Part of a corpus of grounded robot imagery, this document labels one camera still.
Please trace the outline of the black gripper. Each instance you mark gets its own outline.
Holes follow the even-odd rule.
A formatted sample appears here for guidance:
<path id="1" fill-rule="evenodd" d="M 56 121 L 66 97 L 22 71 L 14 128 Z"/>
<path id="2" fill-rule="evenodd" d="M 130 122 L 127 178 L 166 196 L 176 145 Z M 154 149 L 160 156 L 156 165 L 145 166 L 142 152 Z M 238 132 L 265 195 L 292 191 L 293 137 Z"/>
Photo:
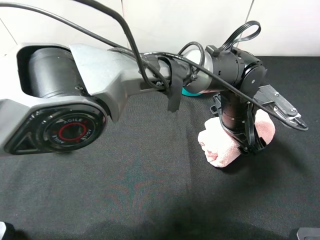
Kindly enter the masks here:
<path id="1" fill-rule="evenodd" d="M 267 143 L 257 134 L 252 103 L 223 91 L 213 96 L 211 112 L 219 118 L 222 129 L 239 144 L 241 155 L 253 155 L 266 148 Z"/>

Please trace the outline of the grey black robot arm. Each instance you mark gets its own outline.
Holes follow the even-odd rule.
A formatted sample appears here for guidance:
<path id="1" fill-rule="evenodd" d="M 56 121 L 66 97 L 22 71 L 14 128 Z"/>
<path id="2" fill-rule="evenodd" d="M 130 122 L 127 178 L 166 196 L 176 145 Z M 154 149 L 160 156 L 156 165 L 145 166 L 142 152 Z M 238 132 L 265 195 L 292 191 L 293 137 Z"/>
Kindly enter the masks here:
<path id="1" fill-rule="evenodd" d="M 222 129 L 240 150 L 266 146 L 247 101 L 260 91 L 266 69 L 242 50 L 212 46 L 177 55 L 145 53 L 139 67 L 124 49 L 75 44 L 22 44 L 0 59 L 0 154 L 62 153 L 94 142 L 108 120 L 117 122 L 128 98 L 149 92 L 168 97 L 168 110 L 182 96 L 215 94 Z"/>

